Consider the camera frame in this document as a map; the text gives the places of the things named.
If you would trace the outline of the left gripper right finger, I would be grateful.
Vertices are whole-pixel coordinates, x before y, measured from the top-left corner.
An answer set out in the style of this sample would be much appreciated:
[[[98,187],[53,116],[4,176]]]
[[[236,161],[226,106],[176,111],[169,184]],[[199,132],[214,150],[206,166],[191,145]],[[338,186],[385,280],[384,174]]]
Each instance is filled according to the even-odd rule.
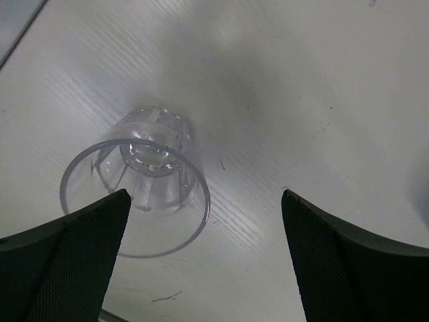
[[[307,321],[428,320],[428,249],[371,233],[289,189],[282,218]]]

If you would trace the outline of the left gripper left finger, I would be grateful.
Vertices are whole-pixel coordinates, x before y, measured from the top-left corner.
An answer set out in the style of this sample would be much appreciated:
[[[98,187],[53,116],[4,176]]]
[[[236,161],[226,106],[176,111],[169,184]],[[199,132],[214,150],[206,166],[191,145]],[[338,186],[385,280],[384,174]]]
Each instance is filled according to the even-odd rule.
[[[130,208],[121,189],[1,239],[1,320],[97,321]]]

